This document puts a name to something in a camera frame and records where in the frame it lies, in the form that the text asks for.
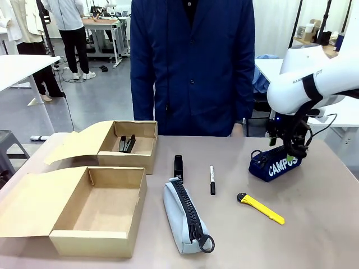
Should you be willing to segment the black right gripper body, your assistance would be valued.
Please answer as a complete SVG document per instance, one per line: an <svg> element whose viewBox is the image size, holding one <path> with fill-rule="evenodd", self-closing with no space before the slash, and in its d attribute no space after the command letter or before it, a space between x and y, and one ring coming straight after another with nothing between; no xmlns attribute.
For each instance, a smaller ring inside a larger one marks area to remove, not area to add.
<svg viewBox="0 0 359 269"><path fill-rule="evenodd" d="M289 154L306 154L311 139L306 142L307 132L311 132L306 123L308 117L299 119L295 115L275 113L266 125L266 132L275 132L283 141L284 149Z"/></svg>

